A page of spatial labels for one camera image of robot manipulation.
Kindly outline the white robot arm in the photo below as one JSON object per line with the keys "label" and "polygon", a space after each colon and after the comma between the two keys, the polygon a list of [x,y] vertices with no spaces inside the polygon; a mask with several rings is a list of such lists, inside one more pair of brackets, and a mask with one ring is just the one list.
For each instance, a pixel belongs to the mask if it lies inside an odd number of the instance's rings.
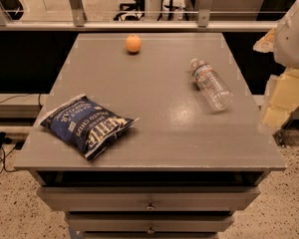
{"label": "white robot arm", "polygon": [[262,133],[275,133],[299,107],[299,0],[276,28],[254,44],[253,50],[272,52],[274,61],[285,68],[279,77],[271,76],[266,84],[258,124]]}

